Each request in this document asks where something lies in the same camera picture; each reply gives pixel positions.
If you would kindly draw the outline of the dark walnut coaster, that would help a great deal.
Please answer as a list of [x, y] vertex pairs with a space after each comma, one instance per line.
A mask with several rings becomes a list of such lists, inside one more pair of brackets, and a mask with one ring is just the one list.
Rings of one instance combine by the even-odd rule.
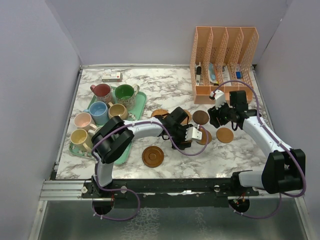
[[209, 115], [203, 110], [197, 110], [192, 114], [192, 119], [196, 124], [205, 125], [209, 121]]

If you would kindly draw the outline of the light brown wooden coaster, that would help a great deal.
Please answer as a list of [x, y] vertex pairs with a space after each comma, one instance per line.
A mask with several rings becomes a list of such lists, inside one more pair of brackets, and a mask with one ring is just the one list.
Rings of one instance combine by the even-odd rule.
[[229, 128], [221, 127], [216, 131], [216, 138], [220, 142], [228, 144], [233, 141], [234, 134]]

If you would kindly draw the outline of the woven rattan coaster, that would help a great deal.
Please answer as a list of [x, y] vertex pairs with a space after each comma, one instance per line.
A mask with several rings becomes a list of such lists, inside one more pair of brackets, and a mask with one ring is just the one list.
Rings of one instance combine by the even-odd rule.
[[190, 122], [190, 120], [191, 120], [191, 118], [192, 118], [192, 115], [191, 115], [191, 113], [188, 111], [188, 110], [186, 110], [186, 109], [184, 109], [184, 112], [187, 114], [187, 117], [182, 121], [182, 125], [187, 125], [189, 122]]
[[152, 112], [151, 117], [152, 118], [165, 118], [169, 112], [165, 109], [156, 109]]

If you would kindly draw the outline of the brown ringed wooden coaster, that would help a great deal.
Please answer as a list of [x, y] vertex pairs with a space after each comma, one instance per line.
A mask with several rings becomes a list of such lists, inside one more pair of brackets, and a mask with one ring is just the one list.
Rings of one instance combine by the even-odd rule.
[[142, 161], [149, 168], [156, 168], [163, 163], [164, 152], [157, 146], [149, 146], [142, 153]]

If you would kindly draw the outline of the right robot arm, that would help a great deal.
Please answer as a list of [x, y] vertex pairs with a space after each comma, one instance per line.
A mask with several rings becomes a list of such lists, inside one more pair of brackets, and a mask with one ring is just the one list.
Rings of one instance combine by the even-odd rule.
[[292, 191], [299, 190], [298, 197], [306, 191], [306, 155], [301, 149], [293, 149], [266, 125], [258, 109], [250, 109], [244, 90], [231, 91], [229, 101], [225, 93], [215, 90], [210, 93], [214, 106], [207, 112], [210, 124], [215, 128], [231, 123], [234, 129], [246, 132], [259, 146], [266, 162], [262, 171], [245, 170], [233, 173], [235, 180], [229, 189], [240, 196], [248, 188], [257, 188], [269, 194], [281, 193], [292, 197]]

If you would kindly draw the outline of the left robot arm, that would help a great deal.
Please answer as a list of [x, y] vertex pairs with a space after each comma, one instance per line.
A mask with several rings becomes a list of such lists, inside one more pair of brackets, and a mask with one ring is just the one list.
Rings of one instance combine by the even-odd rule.
[[181, 107], [165, 116], [156, 115], [148, 120], [129, 121], [119, 116], [112, 117], [91, 139], [91, 155], [96, 159], [94, 193], [101, 198], [110, 193], [114, 162], [134, 140], [167, 136], [173, 148], [181, 151], [189, 148], [193, 125], [182, 124], [188, 117]]

